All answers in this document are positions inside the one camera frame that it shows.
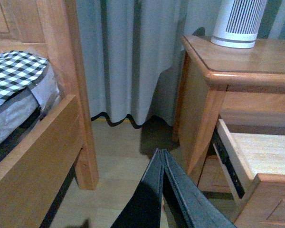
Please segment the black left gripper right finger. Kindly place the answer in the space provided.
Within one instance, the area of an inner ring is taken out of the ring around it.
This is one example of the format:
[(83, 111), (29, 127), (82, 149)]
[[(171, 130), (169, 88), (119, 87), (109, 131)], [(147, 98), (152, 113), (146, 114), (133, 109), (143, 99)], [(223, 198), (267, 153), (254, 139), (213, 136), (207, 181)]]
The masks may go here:
[(176, 228), (234, 228), (198, 189), (170, 153), (163, 149), (163, 196)]

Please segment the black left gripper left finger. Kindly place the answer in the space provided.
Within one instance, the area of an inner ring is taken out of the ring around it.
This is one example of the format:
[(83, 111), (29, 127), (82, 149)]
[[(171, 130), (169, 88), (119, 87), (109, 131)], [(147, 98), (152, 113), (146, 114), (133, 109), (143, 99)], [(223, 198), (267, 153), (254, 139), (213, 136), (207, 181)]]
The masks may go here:
[(161, 223), (163, 164), (156, 149), (134, 194), (113, 228), (159, 228)]

